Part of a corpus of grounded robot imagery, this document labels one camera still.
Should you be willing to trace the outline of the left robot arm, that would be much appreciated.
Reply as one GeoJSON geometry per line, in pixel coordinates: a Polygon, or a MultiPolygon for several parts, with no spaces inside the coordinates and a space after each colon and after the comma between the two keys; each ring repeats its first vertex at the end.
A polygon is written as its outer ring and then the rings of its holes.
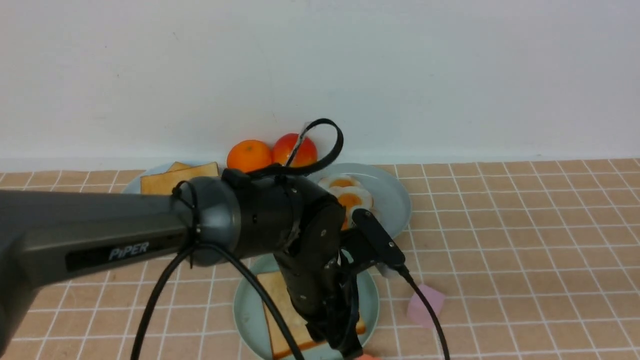
{"type": "Polygon", "coordinates": [[[196,177],[173,194],[1,192],[1,352],[35,297],[62,281],[176,254],[211,267],[274,255],[311,337],[362,354],[354,276],[339,268],[345,208],[302,176],[196,177]]]}

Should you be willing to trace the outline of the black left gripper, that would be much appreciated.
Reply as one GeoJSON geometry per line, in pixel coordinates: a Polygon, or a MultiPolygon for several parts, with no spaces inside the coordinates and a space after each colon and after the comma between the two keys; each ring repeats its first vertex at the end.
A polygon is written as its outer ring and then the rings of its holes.
{"type": "Polygon", "coordinates": [[[304,210],[301,232],[286,251],[275,253],[295,312],[316,343],[325,342],[345,359],[363,354],[357,277],[342,264],[345,209],[325,203],[304,210]]]}

